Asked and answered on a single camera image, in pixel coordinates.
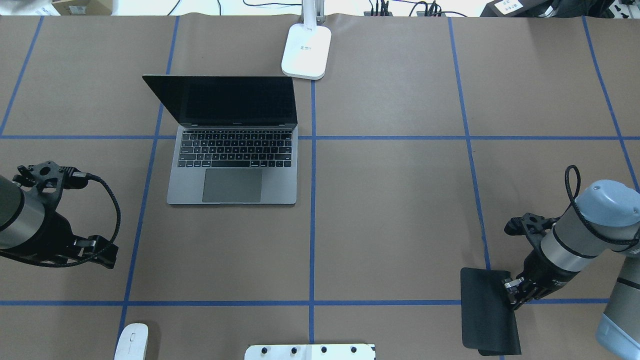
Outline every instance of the white lamp base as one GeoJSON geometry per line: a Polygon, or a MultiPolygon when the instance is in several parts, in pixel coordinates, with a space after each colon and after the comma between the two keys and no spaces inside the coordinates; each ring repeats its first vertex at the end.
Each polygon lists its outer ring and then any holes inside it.
{"type": "Polygon", "coordinates": [[[329,57],[331,30],[316,26],[309,30],[304,24],[289,28],[282,56],[282,72],[293,78],[318,80],[324,76],[329,57]]]}

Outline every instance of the laptop trackpad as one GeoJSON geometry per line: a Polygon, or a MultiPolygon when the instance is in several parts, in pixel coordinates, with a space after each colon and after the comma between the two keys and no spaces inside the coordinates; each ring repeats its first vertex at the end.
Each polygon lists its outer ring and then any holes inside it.
{"type": "Polygon", "coordinates": [[[260,202],[262,169],[210,168],[204,178],[202,202],[260,202]]]}

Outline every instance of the gray tabletop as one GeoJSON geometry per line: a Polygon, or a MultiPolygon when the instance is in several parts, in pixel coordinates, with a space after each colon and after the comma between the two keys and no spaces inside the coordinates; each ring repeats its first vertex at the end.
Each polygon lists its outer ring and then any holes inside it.
{"type": "MultiPolygon", "coordinates": [[[[281,75],[297,20],[0,18],[0,174],[75,166],[123,213],[113,270],[1,262],[2,359],[109,359],[132,322],[147,359],[310,342],[479,359],[460,268],[518,273],[531,248],[504,224],[559,216],[568,165],[638,189],[640,22],[331,15],[325,77],[294,80],[296,205],[167,205],[177,125],[141,75],[281,75]]],[[[107,236],[111,207],[91,184],[58,212],[107,236]]],[[[622,261],[606,252],[518,310],[519,359],[614,359],[594,333],[622,261]]]]}

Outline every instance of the white label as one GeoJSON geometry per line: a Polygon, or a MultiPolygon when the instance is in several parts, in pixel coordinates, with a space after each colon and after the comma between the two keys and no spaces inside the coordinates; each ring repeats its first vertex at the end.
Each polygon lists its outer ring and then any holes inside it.
{"type": "Polygon", "coordinates": [[[518,0],[502,0],[494,5],[503,15],[507,15],[523,7],[518,0]]]}
{"type": "Polygon", "coordinates": [[[86,14],[86,6],[69,6],[69,11],[74,15],[86,14]]]}

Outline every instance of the laptop keyboard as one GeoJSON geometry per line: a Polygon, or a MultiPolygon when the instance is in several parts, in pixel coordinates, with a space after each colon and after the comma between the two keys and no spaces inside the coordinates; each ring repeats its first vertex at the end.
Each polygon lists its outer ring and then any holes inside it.
{"type": "Polygon", "coordinates": [[[292,130],[183,130],[178,167],[291,167],[292,130]]]}

